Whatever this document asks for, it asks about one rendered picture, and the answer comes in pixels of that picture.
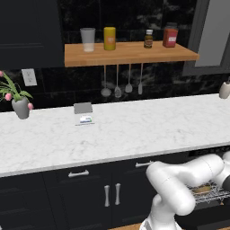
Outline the dark cupboard door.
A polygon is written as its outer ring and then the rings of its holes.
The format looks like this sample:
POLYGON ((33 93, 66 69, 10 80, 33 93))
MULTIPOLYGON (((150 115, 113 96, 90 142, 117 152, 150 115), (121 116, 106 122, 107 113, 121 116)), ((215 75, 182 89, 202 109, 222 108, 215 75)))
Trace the dark cupboard door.
POLYGON ((112 180, 112 227, 128 226, 143 222, 149 215, 155 189, 144 172, 126 173, 120 182, 112 180), (116 183, 120 183, 119 202, 115 205, 116 183))
POLYGON ((48 188, 57 230, 107 230, 111 227, 111 204, 104 207, 102 179, 71 182, 48 188))

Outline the tan bowl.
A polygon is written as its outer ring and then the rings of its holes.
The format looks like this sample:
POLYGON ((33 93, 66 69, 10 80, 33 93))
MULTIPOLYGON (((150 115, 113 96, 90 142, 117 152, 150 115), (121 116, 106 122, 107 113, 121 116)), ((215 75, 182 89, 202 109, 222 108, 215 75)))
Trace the tan bowl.
POLYGON ((210 186, 209 185, 203 185, 203 186, 200 186, 196 189, 193 189, 192 190, 194 193, 207 193, 207 192, 210 192, 210 186))

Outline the dishwasher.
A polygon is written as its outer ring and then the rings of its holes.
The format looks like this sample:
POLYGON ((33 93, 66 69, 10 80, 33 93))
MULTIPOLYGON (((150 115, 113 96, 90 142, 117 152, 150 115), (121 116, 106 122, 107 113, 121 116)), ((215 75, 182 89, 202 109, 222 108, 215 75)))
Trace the dishwasher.
POLYGON ((213 200, 196 205, 187 216, 175 216, 184 230, 223 230, 230 228, 230 198, 222 202, 213 200))

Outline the hanging silver slotted spoon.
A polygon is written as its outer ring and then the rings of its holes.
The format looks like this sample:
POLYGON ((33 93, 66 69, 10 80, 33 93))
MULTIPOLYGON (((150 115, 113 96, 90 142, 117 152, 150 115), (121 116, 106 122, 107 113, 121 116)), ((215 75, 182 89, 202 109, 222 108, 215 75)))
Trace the hanging silver slotted spoon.
POLYGON ((121 90, 119 88, 119 65, 117 65, 117 72, 116 72, 116 87, 114 90, 114 95, 116 98, 121 97, 121 90))

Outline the hanging silver ladle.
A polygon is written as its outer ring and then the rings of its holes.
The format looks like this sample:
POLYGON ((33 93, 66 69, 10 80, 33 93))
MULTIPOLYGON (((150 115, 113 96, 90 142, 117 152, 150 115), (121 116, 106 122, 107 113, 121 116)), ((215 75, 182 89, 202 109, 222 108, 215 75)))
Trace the hanging silver ladle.
POLYGON ((104 66, 104 87, 101 90, 101 94, 103 97, 109 97, 111 95, 111 90, 107 88, 106 84, 106 66, 104 66))

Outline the hanging silver spatula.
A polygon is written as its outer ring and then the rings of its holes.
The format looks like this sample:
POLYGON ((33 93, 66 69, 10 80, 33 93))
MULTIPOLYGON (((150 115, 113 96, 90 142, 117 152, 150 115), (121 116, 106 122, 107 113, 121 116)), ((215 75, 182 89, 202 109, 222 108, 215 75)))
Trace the hanging silver spatula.
POLYGON ((143 63, 141 64, 141 69, 140 69, 140 81, 138 84, 138 94, 142 94, 143 92, 143 86, 142 86, 142 76, 143 76, 143 63))

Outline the dark drawer front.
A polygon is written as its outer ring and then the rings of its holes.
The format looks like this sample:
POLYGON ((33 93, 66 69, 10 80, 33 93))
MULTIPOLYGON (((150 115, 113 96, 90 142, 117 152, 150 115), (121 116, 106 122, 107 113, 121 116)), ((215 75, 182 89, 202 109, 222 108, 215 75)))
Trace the dark drawer front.
POLYGON ((160 161, 167 164, 181 164, 188 160, 188 155, 187 152, 181 152, 117 161, 112 166, 112 179, 120 182, 126 173, 143 173, 146 171, 148 166, 136 168, 136 163, 160 161))
POLYGON ((43 178, 48 187, 55 187, 71 182, 102 179, 109 177, 110 174, 111 166, 109 164, 90 164, 44 172, 43 178))

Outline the yellow jar with label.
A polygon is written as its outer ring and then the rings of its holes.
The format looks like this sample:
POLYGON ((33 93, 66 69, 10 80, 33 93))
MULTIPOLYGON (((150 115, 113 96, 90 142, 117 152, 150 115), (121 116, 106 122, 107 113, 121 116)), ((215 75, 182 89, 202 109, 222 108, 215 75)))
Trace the yellow jar with label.
POLYGON ((116 28, 105 27, 103 30, 104 35, 104 49, 114 50, 116 48, 116 28))

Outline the small dark oil bottle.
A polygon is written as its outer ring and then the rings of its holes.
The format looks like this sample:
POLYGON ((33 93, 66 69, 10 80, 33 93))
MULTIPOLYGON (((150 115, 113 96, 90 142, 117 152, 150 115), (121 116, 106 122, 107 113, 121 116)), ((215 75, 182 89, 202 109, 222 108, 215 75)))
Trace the small dark oil bottle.
POLYGON ((144 47, 146 49, 150 49, 150 48, 152 48, 152 45, 153 45, 153 31, 147 30, 146 36, 145 36, 145 41, 144 41, 144 47))

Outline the red jar with label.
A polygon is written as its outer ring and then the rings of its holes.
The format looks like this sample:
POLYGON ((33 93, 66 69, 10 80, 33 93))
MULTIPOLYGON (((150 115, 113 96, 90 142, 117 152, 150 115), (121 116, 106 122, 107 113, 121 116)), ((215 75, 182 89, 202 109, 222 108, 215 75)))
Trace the red jar with label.
POLYGON ((177 40, 178 29, 176 22, 168 22, 164 28, 163 46, 166 48, 174 48, 177 40))

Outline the grey vase with pink flowers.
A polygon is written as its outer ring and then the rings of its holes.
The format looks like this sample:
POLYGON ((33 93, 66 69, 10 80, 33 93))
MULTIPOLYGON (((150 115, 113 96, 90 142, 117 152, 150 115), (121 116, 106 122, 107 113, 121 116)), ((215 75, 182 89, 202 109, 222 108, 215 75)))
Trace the grey vase with pink flowers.
POLYGON ((0 102, 6 100, 12 103, 12 107, 19 119, 28 119, 33 104, 30 102, 32 96, 22 91, 18 84, 15 84, 10 77, 0 71, 0 102))

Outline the beige soap dispenser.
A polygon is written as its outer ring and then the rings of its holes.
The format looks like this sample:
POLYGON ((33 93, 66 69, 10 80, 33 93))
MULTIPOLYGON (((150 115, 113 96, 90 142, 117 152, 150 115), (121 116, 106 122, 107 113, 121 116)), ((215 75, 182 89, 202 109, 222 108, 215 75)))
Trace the beige soap dispenser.
POLYGON ((223 82, 220 90, 219 90, 219 97, 221 99, 226 99, 230 95, 230 76, 226 82, 223 82))

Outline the grey framed window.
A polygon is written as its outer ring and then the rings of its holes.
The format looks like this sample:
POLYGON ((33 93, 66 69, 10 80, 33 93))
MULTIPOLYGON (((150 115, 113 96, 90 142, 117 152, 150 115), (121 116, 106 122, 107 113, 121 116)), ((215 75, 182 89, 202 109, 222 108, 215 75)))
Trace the grey framed window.
POLYGON ((199 54, 182 75, 230 73, 230 0, 197 0, 188 48, 199 54))

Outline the dark cupboard run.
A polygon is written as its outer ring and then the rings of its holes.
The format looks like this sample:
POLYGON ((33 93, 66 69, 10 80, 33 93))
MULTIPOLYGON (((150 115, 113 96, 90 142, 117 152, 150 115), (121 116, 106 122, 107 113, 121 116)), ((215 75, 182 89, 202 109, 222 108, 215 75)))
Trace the dark cupboard run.
POLYGON ((40 172, 0 178, 0 230, 57 230, 40 172))

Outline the wooden wall shelf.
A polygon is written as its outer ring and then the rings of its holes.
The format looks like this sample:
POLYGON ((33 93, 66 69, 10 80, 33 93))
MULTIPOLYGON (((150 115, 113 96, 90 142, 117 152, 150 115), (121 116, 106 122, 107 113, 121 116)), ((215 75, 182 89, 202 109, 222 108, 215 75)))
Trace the wooden wall shelf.
POLYGON ((145 49, 143 41, 117 42, 115 50, 105 50, 102 43, 95 43, 93 52, 85 52, 82 44, 65 45, 65 67, 161 63, 198 59, 198 53, 179 44, 176 44, 174 48, 166 48, 160 40, 154 41, 151 49, 145 49))

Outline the white wall power outlet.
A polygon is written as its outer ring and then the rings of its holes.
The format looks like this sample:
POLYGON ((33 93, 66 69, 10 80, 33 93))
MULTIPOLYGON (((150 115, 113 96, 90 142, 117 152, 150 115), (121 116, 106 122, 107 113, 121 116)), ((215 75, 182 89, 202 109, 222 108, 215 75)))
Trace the white wall power outlet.
POLYGON ((36 86, 37 85, 36 75, 35 75, 33 68, 23 69, 22 77, 24 80, 24 84, 26 86, 36 86))

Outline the dark upper wall cupboard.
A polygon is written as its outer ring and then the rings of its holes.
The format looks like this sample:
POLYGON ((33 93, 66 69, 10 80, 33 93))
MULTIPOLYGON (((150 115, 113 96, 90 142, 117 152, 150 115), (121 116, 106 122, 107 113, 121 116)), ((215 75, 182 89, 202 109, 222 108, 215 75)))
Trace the dark upper wall cupboard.
POLYGON ((59 0, 0 0, 0 69, 64 66, 59 0))

